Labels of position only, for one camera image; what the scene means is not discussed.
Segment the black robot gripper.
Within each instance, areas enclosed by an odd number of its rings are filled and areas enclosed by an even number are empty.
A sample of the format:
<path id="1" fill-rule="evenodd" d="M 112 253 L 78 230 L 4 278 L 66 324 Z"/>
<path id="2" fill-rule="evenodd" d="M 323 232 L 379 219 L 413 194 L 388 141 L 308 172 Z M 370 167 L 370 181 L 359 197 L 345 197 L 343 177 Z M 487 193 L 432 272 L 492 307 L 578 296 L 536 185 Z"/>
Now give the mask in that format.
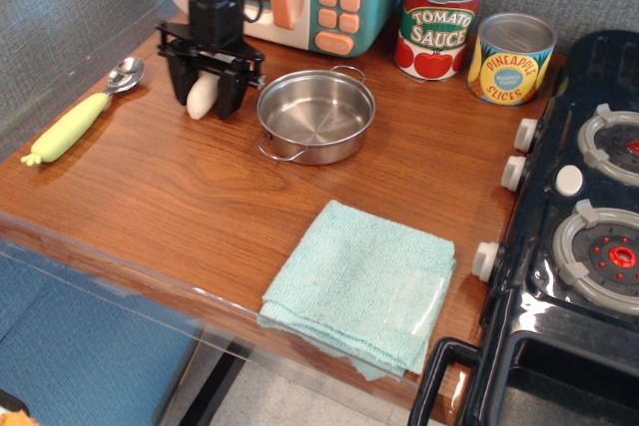
<path id="1" fill-rule="evenodd" d="M 220 120 L 237 111 L 247 85 L 260 89 L 265 55 L 244 39 L 244 0 L 188 0 L 188 22 L 161 22 L 159 53 L 168 60 L 175 97 L 187 105 L 199 73 L 218 76 Z"/>

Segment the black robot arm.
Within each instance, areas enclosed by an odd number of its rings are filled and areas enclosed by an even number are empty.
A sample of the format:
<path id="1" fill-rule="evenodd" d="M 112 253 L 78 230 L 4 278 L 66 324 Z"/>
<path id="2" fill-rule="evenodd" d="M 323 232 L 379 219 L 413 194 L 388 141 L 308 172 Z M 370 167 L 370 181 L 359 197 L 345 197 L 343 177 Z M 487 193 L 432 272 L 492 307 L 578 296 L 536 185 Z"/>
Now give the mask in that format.
<path id="1" fill-rule="evenodd" d="M 206 74 L 218 77 L 212 105 L 224 120 L 237 111 L 248 86 L 264 85 L 265 55 L 244 39 L 245 0 L 188 0 L 189 22 L 163 22 L 159 53 L 166 58 L 174 94 L 186 106 Z"/>

